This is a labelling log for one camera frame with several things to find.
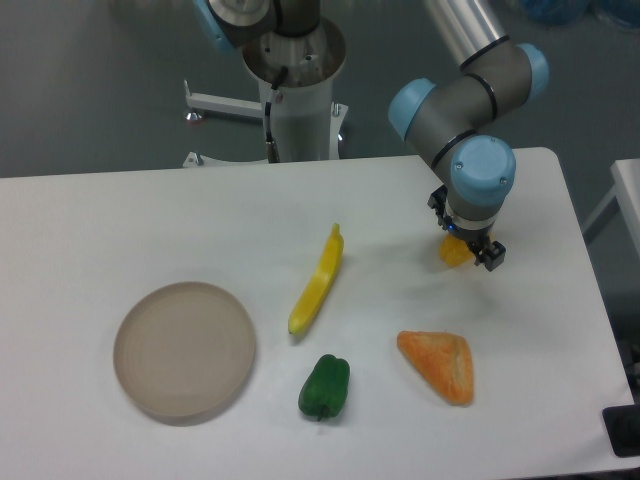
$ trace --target cable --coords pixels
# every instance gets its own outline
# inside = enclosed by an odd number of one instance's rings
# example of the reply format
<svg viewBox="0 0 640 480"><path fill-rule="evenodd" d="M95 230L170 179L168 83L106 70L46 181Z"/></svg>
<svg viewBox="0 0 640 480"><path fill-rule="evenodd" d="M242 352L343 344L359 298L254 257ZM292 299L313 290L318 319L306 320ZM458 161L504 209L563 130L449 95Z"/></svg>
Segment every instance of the cable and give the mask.
<svg viewBox="0 0 640 480"><path fill-rule="evenodd" d="M289 73L289 69L287 67L282 67L280 69L280 73L271 84L271 93L269 94L269 99L264 105L264 129L266 132L267 143L273 142L273 134L271 133L271 105L276 99L276 92L280 85L282 85L287 78L287 74Z"/></svg>

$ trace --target beige round plate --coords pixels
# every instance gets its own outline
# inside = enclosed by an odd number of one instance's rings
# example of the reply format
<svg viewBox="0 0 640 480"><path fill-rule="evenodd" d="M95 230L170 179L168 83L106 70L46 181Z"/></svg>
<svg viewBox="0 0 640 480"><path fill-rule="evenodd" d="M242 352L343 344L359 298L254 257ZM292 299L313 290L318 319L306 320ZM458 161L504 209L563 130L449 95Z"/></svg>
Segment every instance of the beige round plate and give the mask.
<svg viewBox="0 0 640 480"><path fill-rule="evenodd" d="M122 388L149 413L203 414L226 403L249 373L255 334L230 293L177 283L151 293L120 325L113 363Z"/></svg>

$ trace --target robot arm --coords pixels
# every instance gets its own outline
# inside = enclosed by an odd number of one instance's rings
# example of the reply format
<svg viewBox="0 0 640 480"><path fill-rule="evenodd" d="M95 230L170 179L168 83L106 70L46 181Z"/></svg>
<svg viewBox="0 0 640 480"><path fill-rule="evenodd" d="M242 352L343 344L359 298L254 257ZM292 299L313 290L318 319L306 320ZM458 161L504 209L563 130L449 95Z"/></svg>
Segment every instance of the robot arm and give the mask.
<svg viewBox="0 0 640 480"><path fill-rule="evenodd" d="M301 37L320 23L320 0L194 0L204 31L221 51L275 32Z"/></svg>
<svg viewBox="0 0 640 480"><path fill-rule="evenodd" d="M516 162L502 140L478 130L540 94L549 69L532 45L514 45L485 0L425 0L462 77L436 87L426 79L393 99L389 120L443 186L429 206L438 223L465 241L491 271L505 248L489 232L513 185Z"/></svg>
<svg viewBox="0 0 640 480"><path fill-rule="evenodd" d="M248 68L274 90L317 85L344 61L344 39L321 18L320 0L194 1L216 46L243 46ZM505 142L478 130L541 93L549 69L535 47L511 42L487 0L424 3L462 76L444 87L426 79L409 83L393 99L389 120L444 184L429 199L438 223L467 243L476 265L483 263L491 271L503 262L506 250L489 233L513 185L516 162ZM265 132L269 157L277 158L270 104L266 102ZM320 112L309 125L324 124L325 117ZM300 135L297 124L289 123L278 134L284 143L294 145L301 138L305 145L313 143L318 128ZM321 148L312 150L299 156L312 159Z"/></svg>

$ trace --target metal stand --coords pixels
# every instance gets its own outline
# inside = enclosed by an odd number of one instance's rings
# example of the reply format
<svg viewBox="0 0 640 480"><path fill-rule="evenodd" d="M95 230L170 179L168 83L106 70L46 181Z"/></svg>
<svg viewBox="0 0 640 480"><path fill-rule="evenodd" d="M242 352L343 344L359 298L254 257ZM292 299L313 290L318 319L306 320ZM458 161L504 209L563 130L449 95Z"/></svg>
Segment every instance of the metal stand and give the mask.
<svg viewBox="0 0 640 480"><path fill-rule="evenodd" d="M214 95L205 95L202 93L191 93L187 80L184 80L185 101L189 110L185 113L185 120L189 123L197 123L202 120L202 112L215 112L225 115L236 115L244 118L262 119L264 112L262 106L258 102L249 102L246 100L237 100L235 98L216 97ZM344 140L340 130L342 123L349 112L349 107L341 103L332 103L331 110L327 112L331 115L331 127L329 136L329 158L328 160L339 160L340 153L338 146ZM197 166L195 162L195 154L189 154L185 161L185 166ZM238 163L239 165L254 164L256 162L224 162L213 160L214 162L222 162L223 164ZM208 162L204 161L203 166L207 166Z"/></svg>
<svg viewBox="0 0 640 480"><path fill-rule="evenodd" d="M614 185L581 225L589 245L618 212L622 212L631 238L640 255L640 159L617 160L611 166Z"/></svg>

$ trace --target yellow banana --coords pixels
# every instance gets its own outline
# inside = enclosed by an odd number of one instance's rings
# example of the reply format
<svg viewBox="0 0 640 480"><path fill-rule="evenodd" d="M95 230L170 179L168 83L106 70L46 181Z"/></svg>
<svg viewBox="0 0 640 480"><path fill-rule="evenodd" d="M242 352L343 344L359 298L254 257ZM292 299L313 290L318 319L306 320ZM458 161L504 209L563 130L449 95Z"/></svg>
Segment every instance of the yellow banana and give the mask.
<svg viewBox="0 0 640 480"><path fill-rule="evenodd" d="M313 322L340 270L343 248L344 240L340 235L340 225L334 223L316 271L289 316L289 333L293 335L303 333Z"/></svg>

